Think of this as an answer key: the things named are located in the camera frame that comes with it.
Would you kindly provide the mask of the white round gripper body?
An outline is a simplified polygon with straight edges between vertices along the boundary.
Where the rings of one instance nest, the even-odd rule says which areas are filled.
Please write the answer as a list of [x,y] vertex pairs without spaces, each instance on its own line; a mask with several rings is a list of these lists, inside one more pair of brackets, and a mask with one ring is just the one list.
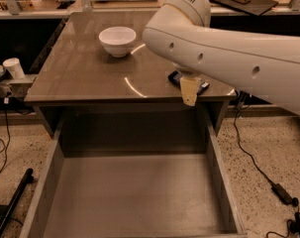
[[185,76],[188,76],[188,77],[197,77],[200,75],[200,72],[199,71],[196,71],[194,69],[191,69],[191,68],[188,68],[188,67],[185,67],[185,66],[182,66],[178,63],[173,63],[173,66],[174,68],[179,71],[180,73],[182,73],[183,75]]

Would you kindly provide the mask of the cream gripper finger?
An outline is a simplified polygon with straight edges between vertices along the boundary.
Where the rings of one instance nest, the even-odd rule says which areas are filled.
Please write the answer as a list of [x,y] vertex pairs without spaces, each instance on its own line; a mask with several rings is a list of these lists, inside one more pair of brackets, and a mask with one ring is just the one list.
[[180,78],[180,90],[184,104],[188,106],[195,105],[200,84],[200,77],[183,76]]

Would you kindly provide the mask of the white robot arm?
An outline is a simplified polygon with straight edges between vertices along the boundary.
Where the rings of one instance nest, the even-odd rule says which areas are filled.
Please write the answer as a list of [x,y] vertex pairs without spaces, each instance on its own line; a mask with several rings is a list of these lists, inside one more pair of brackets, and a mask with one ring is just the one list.
[[209,0],[165,0],[143,31],[155,54],[300,116],[300,37],[210,27]]

